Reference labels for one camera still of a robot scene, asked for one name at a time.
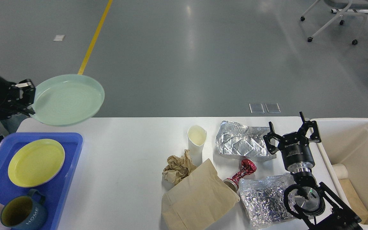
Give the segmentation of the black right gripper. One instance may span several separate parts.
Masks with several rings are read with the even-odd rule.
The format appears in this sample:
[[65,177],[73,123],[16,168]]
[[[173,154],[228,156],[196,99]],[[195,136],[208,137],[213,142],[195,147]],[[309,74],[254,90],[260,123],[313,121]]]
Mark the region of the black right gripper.
[[315,161],[309,147],[309,143],[321,143],[321,136],[316,121],[306,120],[303,112],[300,111],[302,125],[297,134],[285,134],[283,136],[276,134],[272,122],[269,122],[270,131],[263,136],[267,151],[274,155],[279,150],[282,153],[284,167],[291,173],[310,172],[315,166]]

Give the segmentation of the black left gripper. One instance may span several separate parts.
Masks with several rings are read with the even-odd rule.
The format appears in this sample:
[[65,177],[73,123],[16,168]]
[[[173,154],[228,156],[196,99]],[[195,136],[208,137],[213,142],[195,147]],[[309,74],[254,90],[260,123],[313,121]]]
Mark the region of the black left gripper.
[[0,76],[0,120],[9,119],[17,113],[34,115],[31,105],[34,103],[35,91],[35,85],[30,79],[16,84]]

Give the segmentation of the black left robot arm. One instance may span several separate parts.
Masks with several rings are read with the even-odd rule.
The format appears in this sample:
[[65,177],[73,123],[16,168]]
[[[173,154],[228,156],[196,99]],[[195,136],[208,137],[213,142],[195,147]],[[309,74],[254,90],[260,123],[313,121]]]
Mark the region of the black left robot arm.
[[29,79],[14,83],[0,77],[0,120],[16,114],[34,115],[31,105],[34,103],[35,91],[35,85]]

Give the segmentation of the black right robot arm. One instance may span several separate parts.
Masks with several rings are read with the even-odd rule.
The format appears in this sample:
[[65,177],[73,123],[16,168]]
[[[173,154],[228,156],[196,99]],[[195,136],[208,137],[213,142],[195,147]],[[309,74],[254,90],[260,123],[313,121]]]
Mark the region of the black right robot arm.
[[361,218],[324,182],[317,183],[309,144],[321,142],[320,132],[316,121],[306,120],[302,112],[300,117],[302,125],[298,131],[276,134],[269,122],[270,131],[263,136],[270,154],[281,152],[284,168],[295,181],[283,193],[286,211],[303,220],[310,230],[362,229]]

